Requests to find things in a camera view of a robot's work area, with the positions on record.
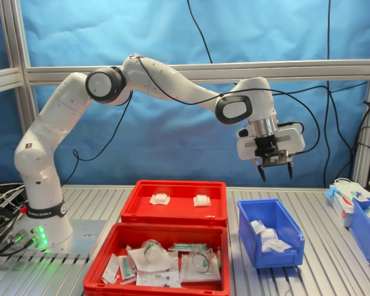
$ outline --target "cardboard box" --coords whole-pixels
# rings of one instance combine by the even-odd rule
[[[335,192],[332,198],[328,198],[339,216],[344,227],[350,227],[352,222],[353,204],[340,193]]]

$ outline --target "ribbed aluminum surface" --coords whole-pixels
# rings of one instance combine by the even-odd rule
[[[120,221],[131,186],[66,186],[68,214],[74,219],[107,220],[92,255]],[[320,189],[229,188],[231,295],[370,295],[370,264]],[[305,256],[296,268],[252,267],[238,236],[241,199],[279,198],[302,229]],[[91,260],[28,253],[0,258],[0,295],[82,295]]]

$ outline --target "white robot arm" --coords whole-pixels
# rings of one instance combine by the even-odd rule
[[[29,236],[35,236],[36,243],[30,249],[46,249],[72,234],[54,165],[57,146],[92,102],[122,105],[134,90],[190,104],[204,101],[198,105],[214,112],[227,125],[248,119],[248,124],[237,132],[239,157],[251,159],[264,181],[263,167],[271,165],[288,163],[292,177],[293,156],[305,147],[301,127],[298,124],[279,127],[266,79],[241,80],[231,93],[223,95],[197,86],[170,66],[132,54],[121,69],[100,68],[88,76],[70,74],[18,145],[15,166],[25,183],[28,210],[14,224],[14,233],[25,230]]]

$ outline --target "blue plastic bin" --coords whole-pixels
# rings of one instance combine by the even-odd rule
[[[255,268],[296,266],[303,263],[305,238],[296,222],[278,199],[239,200],[239,235]],[[283,253],[261,251],[261,240],[251,221],[261,220],[267,228],[275,228],[278,238],[293,248]]]
[[[353,215],[350,229],[363,255],[370,262],[370,220],[364,213],[364,210],[368,207],[370,207],[370,199],[368,202],[359,202],[353,199]]]

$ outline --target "blue curtain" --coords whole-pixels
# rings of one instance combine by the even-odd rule
[[[327,0],[217,1],[191,0],[192,10],[214,62],[325,59]],[[167,64],[208,63],[208,56],[186,1],[22,1],[23,21],[32,66],[120,65],[133,52]],[[370,58],[370,0],[333,1],[331,59]],[[362,81],[333,81],[340,89]],[[273,89],[296,91],[325,81],[271,83]],[[206,84],[227,91],[228,84]],[[35,88],[43,108],[55,87]],[[366,85],[337,92],[334,99],[345,139],[351,144],[361,120]],[[92,162],[81,162],[69,183],[134,184],[139,179],[201,179],[224,181],[228,186],[322,187],[326,161],[323,121],[326,92],[322,89],[295,95],[314,112],[321,128],[312,152],[295,158],[294,178],[286,166],[267,168],[263,183],[249,161],[236,151],[236,131],[245,122],[222,125],[215,115],[198,106],[160,101],[135,93],[115,139]],[[275,97],[281,122],[305,125],[306,148],[317,139],[310,114],[286,96]],[[338,137],[334,114],[329,113],[328,140],[331,182],[348,161],[349,152]],[[124,106],[93,103],[55,153],[59,176],[72,172],[76,148],[80,157],[95,156],[111,138]],[[0,147],[5,147],[0,137]],[[16,178],[12,159],[6,158]]]

